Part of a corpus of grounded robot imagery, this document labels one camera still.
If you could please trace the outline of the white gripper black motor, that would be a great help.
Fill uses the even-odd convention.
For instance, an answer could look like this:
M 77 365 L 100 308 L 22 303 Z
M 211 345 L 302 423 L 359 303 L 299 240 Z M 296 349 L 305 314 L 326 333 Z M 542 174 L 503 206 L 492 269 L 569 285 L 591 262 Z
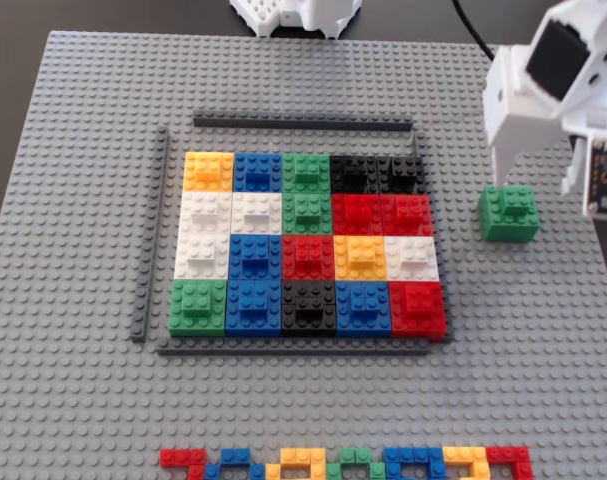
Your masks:
M 566 132 L 581 136 L 570 138 L 561 194 L 583 194 L 591 146 L 582 136 L 607 135 L 607 1 L 562 1 L 546 12 L 527 47 L 499 47 L 482 105 L 496 186 L 505 184 L 519 155 Z

